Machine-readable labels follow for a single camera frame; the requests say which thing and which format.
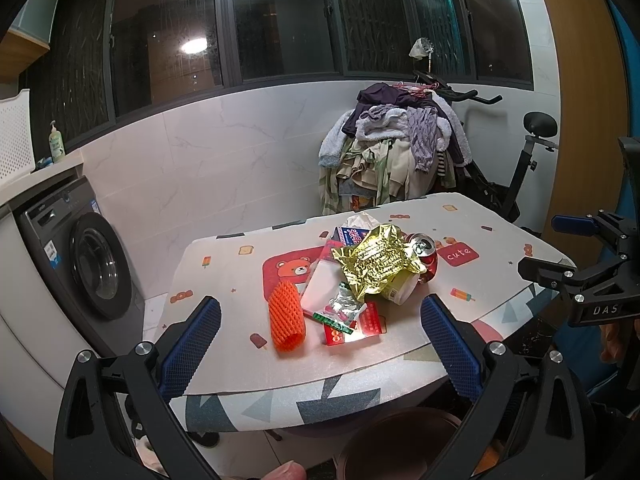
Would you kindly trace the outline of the person's left hand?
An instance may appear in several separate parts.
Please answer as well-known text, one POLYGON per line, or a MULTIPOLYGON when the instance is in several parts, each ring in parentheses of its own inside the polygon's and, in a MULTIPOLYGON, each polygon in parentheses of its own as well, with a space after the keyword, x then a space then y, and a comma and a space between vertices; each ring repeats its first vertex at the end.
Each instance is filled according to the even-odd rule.
POLYGON ((289 462, 282 464, 273 471, 268 472, 262 477, 262 480, 306 480, 307 473, 305 468, 290 460, 289 462))

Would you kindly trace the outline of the person's right hand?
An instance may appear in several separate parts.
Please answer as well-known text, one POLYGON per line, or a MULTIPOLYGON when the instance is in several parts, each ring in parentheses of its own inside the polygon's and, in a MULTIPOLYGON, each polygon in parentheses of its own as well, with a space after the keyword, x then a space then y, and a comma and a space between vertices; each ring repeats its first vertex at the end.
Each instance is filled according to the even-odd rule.
POLYGON ((611 364, 620 362, 631 348, 630 321, 600 326, 602 349, 600 360, 611 364))

